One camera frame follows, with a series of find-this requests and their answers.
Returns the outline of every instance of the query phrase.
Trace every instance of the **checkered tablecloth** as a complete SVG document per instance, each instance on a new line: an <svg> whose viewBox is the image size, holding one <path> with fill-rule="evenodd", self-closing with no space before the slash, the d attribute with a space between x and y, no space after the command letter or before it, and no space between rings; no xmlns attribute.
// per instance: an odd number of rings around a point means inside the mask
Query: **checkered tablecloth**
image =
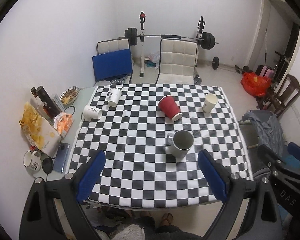
<svg viewBox="0 0 300 240"><path fill-rule="evenodd" d="M106 153L106 164L89 199L101 204L132 208L167 208L215 200L197 165L206 149L230 172L251 176L246 146L232 109L220 87L130 84L118 85L117 107L107 104L110 86L99 86L90 100L101 108L100 120L86 119L72 148L69 172L75 172L96 150ZM204 113L205 95L219 102ZM172 122L158 108L159 100L172 95L183 113ZM194 146L182 160L166 153L167 134L188 130Z"/></svg>

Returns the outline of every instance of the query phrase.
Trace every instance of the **black bar pad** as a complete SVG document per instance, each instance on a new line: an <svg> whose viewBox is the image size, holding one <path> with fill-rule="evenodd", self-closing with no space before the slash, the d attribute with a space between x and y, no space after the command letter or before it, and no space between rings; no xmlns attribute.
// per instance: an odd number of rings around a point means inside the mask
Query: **black bar pad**
<svg viewBox="0 0 300 240"><path fill-rule="evenodd" d="M161 38L181 39L181 35L161 34Z"/></svg>

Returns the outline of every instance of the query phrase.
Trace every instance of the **white paper cup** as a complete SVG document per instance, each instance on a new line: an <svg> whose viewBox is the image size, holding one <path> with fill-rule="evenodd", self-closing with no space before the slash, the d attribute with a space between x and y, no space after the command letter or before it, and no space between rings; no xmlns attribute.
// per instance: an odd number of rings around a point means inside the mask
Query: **white paper cup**
<svg viewBox="0 0 300 240"><path fill-rule="evenodd" d="M169 152L176 158L183 158L194 144L192 133L187 130L180 130L168 133Z"/></svg>
<svg viewBox="0 0 300 240"><path fill-rule="evenodd" d="M119 88L111 88L109 93L108 105L116 107L122 92Z"/></svg>
<svg viewBox="0 0 300 240"><path fill-rule="evenodd" d="M86 105L83 109L83 116L85 118L100 119L102 116L102 110L95 106Z"/></svg>
<svg viewBox="0 0 300 240"><path fill-rule="evenodd" d="M214 106L216 105L216 103L218 103L217 96L215 94L208 94L205 97L202 110L205 113L210 113L212 111L212 109L214 108Z"/></svg>
<svg viewBox="0 0 300 240"><path fill-rule="evenodd" d="M33 171L39 171L41 168L40 156L41 154L37 151L34 151L33 153L27 151L23 156L23 165Z"/></svg>

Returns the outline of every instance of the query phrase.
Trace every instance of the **barbell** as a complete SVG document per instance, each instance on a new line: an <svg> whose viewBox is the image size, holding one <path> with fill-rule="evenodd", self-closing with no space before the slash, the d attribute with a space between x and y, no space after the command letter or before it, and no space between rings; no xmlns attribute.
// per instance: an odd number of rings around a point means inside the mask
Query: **barbell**
<svg viewBox="0 0 300 240"><path fill-rule="evenodd" d="M161 38L172 38L172 39L190 39L196 40L203 49L212 49L215 44L219 44L215 41L214 36L211 33L203 32L202 38L190 38L182 37L181 35L170 35L170 34L160 34L160 35L138 35L137 28L128 28L124 31L124 37L129 40L131 46L136 46L138 44L138 37L161 37Z"/></svg>

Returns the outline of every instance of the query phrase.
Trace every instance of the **silver screw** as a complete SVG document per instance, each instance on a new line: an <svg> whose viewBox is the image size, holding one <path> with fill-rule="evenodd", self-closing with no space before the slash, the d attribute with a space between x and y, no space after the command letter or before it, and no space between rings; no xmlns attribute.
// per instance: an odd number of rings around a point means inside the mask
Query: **silver screw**
<svg viewBox="0 0 300 240"><path fill-rule="evenodd" d="M39 184L39 183L42 182L42 178L36 178L36 179L34 180L34 182L35 182L36 184Z"/></svg>
<svg viewBox="0 0 300 240"><path fill-rule="evenodd" d="M263 182L263 183L268 183L268 182L269 182L269 179L263 177L263 178L262 178L262 182Z"/></svg>
<svg viewBox="0 0 300 240"><path fill-rule="evenodd" d="M65 175L65 179L72 179L73 178L73 173L67 173Z"/></svg>
<svg viewBox="0 0 300 240"><path fill-rule="evenodd" d="M232 179L239 179L239 175L236 174L236 173L231 173L230 176L231 176Z"/></svg>

